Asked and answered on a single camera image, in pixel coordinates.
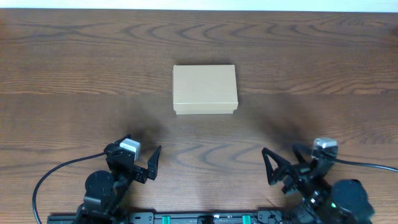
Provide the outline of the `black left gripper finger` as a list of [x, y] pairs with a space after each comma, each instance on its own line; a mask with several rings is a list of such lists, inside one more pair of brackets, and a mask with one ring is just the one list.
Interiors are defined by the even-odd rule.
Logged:
[[118, 139], [115, 142], [112, 142], [110, 144], [108, 144], [108, 149], [119, 149], [120, 148], [120, 144], [125, 140], [125, 139], [129, 139], [131, 137], [130, 134], [125, 135], [124, 137], [122, 137], [121, 139]]
[[161, 150], [162, 146], [160, 145], [147, 162], [147, 178], [150, 180], [155, 180], [157, 177]]

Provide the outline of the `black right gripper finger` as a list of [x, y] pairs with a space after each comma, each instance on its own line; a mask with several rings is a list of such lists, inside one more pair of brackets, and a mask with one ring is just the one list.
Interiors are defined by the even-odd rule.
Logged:
[[311, 148], [309, 148], [308, 146], [305, 146], [303, 144], [294, 143], [292, 146], [292, 150], [293, 150], [293, 153], [295, 154], [299, 164], [311, 163], [311, 161], [305, 160], [305, 158], [302, 155], [302, 153], [304, 153], [305, 155], [311, 156], [312, 151], [313, 151]]
[[289, 161], [266, 147], [262, 150], [262, 156], [269, 185], [275, 185], [279, 181], [283, 181], [285, 186], [293, 185], [293, 167]]

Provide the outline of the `brown cardboard box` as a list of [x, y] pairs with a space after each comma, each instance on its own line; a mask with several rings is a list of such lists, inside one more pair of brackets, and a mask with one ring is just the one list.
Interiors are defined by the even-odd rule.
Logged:
[[238, 108], [234, 65], [174, 65], [173, 108], [183, 114], [232, 114]]

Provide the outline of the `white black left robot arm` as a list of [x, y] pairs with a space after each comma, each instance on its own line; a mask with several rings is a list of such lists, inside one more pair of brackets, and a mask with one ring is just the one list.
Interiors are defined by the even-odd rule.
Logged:
[[161, 149], [155, 150], [144, 168], [135, 164], [141, 145], [129, 134], [108, 144], [104, 153], [109, 170], [96, 171], [86, 179], [86, 194], [74, 223], [129, 223], [129, 212], [120, 203], [134, 181], [144, 184], [156, 179]]

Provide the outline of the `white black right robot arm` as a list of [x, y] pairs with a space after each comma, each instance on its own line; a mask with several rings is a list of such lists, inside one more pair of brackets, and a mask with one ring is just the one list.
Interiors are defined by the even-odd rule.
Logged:
[[371, 223], [374, 209], [360, 181], [342, 179], [330, 185], [324, 179], [338, 155], [334, 139], [316, 138], [312, 148], [296, 143], [292, 150], [297, 164], [262, 150], [268, 184], [282, 182], [284, 194], [302, 196], [299, 205], [280, 214], [279, 223]]

